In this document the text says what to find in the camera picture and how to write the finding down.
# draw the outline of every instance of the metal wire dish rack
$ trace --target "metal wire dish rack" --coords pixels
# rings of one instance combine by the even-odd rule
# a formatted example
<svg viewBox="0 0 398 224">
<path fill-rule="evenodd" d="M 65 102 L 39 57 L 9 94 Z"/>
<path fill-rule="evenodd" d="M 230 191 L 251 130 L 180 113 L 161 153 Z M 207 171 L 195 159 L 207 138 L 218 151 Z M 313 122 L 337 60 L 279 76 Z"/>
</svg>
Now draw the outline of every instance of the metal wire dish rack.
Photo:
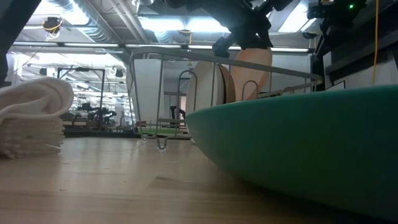
<svg viewBox="0 0 398 224">
<path fill-rule="evenodd" d="M 143 125 L 142 125 L 142 120 L 141 120 L 141 111 L 140 111 L 140 106 L 139 106 L 139 94 L 138 94 L 138 89 L 137 86 L 139 86 L 139 83 L 136 78 L 136 66 L 135 66 L 135 60 L 137 60 L 139 57 L 142 58 L 143 55 L 148 55 L 148 54 L 158 54 L 160 55 L 160 80 L 159 80 L 159 89 L 158 89 L 158 97 L 157 97 L 157 116 L 155 119 L 154 124 L 146 124 L 146 126 L 150 126 L 155 128 L 155 133 L 151 134 L 149 132 L 144 132 L 143 131 Z M 278 67 L 271 67 L 271 66 L 265 66 L 265 65 L 259 65 L 255 63 L 249 63 L 249 62 L 243 62 L 243 61 L 238 61 L 238 60 L 231 60 L 228 58 L 222 58 L 222 57 L 214 57 L 211 55 L 204 55 L 204 54 L 198 54 L 194 52 L 188 52 L 185 50 L 175 50 L 175 49 L 166 49 L 163 47 L 141 47 L 138 49 L 134 49 L 133 54 L 131 55 L 131 60 L 130 60 L 130 65 L 129 65 L 129 74 L 132 78 L 132 81 L 129 83 L 127 81 L 127 90 L 129 92 L 129 102 L 130 102 L 130 110 L 131 114 L 133 114 L 133 109 L 131 106 L 131 91 L 134 89 L 134 94 L 135 94 L 135 100 L 136 100 L 136 108 L 134 108 L 134 112 L 136 112 L 136 123 L 138 124 L 138 132 L 141 134 L 141 138 L 143 141 L 147 141 L 148 139 L 156 139 L 157 140 L 157 147 L 159 150 L 163 151 L 167 147 L 167 140 L 168 139 L 191 139 L 191 136 L 187 133 L 181 134 L 180 129 L 185 128 L 185 120 L 183 119 L 163 119 L 160 118 L 159 112 L 160 112 L 160 101 L 161 101 L 161 94 L 162 94 L 162 82 L 163 82 L 163 75 L 164 75 L 164 61 L 165 61 L 165 56 L 172 56 L 172 57 L 180 57 L 180 58 L 187 58 L 190 60 L 197 60 L 197 61 L 205 61 L 205 62 L 211 62 L 213 63 L 214 68 L 216 67 L 217 64 L 221 65 L 226 65 L 229 67 L 229 74 L 231 74 L 231 67 L 242 67 L 242 68 L 249 68 L 253 70 L 260 70 L 260 71 L 265 71 L 265 72 L 270 72 L 269 75 L 269 89 L 266 93 L 260 93 L 259 92 L 259 87 L 258 84 L 253 81 L 253 80 L 248 80 L 242 90 L 242 99 L 244 95 L 244 89 L 247 84 L 253 83 L 255 84 L 257 88 L 257 98 L 267 98 L 267 97 L 273 97 L 273 96 L 280 96 L 283 95 L 284 93 L 290 93 L 294 94 L 297 90 L 303 90 L 304 93 L 310 93 L 313 92 L 314 90 L 316 91 L 316 86 L 317 83 L 323 81 L 323 77 L 320 75 L 312 74 L 312 73 L 305 73 L 305 72 L 298 72 L 295 70 L 289 70 L 289 69 L 284 69 L 284 68 L 278 68 Z M 184 74 L 189 73 L 192 75 L 192 77 L 195 77 L 195 97 L 194 97 L 194 106 L 193 110 L 195 111 L 195 106 L 196 106 L 196 100 L 197 100 L 197 81 L 198 78 L 197 76 L 199 74 L 196 74 L 195 72 L 191 70 L 183 70 L 181 71 L 178 79 L 178 86 L 177 86 L 177 105 L 180 104 L 180 95 L 182 95 L 180 91 L 180 82 L 182 80 L 182 77 Z M 278 74 L 283 74 L 283 75 L 290 75 L 292 77 L 300 77 L 303 78 L 303 84 L 302 85 L 296 85 L 296 86 L 287 86 L 283 89 L 280 90 L 274 90 L 272 91 L 272 74 L 273 73 L 278 73 Z M 214 94 L 214 81 L 215 81 L 215 69 L 213 69 L 213 85 L 212 85 L 212 94 L 211 94 L 211 106 L 213 106 L 213 94 Z M 229 80 L 226 83 L 227 90 L 229 89 Z M 169 130 L 173 129 L 173 132 L 170 132 L 167 136 L 160 136 L 159 135 L 159 128 L 162 127 L 162 124 L 164 123 L 169 123 L 171 125 L 168 125 Z"/>
</svg>

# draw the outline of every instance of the white plate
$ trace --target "white plate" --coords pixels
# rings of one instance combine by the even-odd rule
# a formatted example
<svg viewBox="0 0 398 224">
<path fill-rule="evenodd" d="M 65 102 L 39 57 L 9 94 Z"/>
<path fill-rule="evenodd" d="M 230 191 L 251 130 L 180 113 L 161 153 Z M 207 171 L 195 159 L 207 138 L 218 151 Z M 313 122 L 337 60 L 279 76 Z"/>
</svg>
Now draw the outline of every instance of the white plate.
<svg viewBox="0 0 398 224">
<path fill-rule="evenodd" d="M 197 100 L 195 111 L 211 107 L 211 85 L 213 83 L 213 63 L 198 62 L 193 72 L 198 77 Z M 195 101 L 195 77 L 192 75 L 187 92 L 186 113 L 189 115 L 193 112 Z M 224 102 L 224 83 L 223 75 L 219 66 L 216 65 L 213 106 L 221 105 Z"/>
</svg>

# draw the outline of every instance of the wire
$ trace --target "wire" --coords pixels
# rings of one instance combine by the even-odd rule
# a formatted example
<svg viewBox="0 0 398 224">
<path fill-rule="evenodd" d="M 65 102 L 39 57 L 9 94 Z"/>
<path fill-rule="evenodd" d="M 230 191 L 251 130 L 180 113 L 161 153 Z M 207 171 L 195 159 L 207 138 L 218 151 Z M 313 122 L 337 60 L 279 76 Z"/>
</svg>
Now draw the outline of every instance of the wire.
<svg viewBox="0 0 398 224">
<path fill-rule="evenodd" d="M 55 35 L 53 35 L 53 33 L 51 34 L 51 33 L 49 33 L 49 32 L 46 32 L 46 33 L 45 33 L 46 41 L 56 39 L 56 38 L 58 38 L 59 36 L 60 36 L 60 32 L 56 33 Z"/>
<path fill-rule="evenodd" d="M 373 85 L 376 82 L 377 74 L 377 52 L 379 51 L 379 0 L 376 0 L 376 28 L 374 31 L 374 65 L 373 65 Z"/>
<path fill-rule="evenodd" d="M 31 57 L 28 61 L 26 61 L 25 63 L 23 63 L 19 68 L 15 69 L 12 74 L 15 74 L 16 72 L 18 72 L 18 70 L 20 70 L 21 68 L 23 68 L 26 64 L 28 64 L 32 58 L 34 58 L 38 52 L 40 52 L 42 50 L 43 47 L 40 47 Z"/>
<path fill-rule="evenodd" d="M 63 75 L 60 77 L 60 79 L 62 79 L 62 78 L 65 77 L 66 75 L 68 75 L 69 72 L 72 71 L 72 70 L 74 70 L 73 65 L 70 66 L 70 68 L 68 69 L 68 71 L 65 72 L 65 74 L 63 74 Z"/>
<path fill-rule="evenodd" d="M 116 75 L 116 68 L 115 68 L 115 66 L 109 68 L 109 74 L 110 74 L 111 76 Z"/>
</svg>

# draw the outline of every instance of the yellow cable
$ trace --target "yellow cable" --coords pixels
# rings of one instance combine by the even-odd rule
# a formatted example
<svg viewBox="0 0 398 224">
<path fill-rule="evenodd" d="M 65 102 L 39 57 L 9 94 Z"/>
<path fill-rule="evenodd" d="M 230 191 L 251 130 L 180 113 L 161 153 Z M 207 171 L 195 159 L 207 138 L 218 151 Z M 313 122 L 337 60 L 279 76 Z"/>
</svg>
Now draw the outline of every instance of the yellow cable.
<svg viewBox="0 0 398 224">
<path fill-rule="evenodd" d="M 379 0 L 376 0 L 376 28 L 374 39 L 374 65 L 373 65 L 373 85 L 376 82 L 377 73 L 377 52 L 379 51 Z"/>
</svg>

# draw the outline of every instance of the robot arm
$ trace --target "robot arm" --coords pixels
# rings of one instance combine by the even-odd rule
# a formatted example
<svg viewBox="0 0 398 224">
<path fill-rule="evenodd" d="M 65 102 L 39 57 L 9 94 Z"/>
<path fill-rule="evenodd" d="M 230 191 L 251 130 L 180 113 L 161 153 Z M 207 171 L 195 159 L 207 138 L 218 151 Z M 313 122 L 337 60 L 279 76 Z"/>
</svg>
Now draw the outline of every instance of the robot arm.
<svg viewBox="0 0 398 224">
<path fill-rule="evenodd" d="M 283 10 L 293 0 L 267 0 L 260 7 L 252 8 L 249 0 L 163 0 L 172 8 L 186 7 L 188 11 L 205 10 L 222 26 L 231 31 L 227 38 L 213 44 L 216 56 L 229 57 L 228 49 L 238 44 L 242 49 L 272 47 L 268 30 L 271 23 L 267 14 L 271 10 Z"/>
</svg>

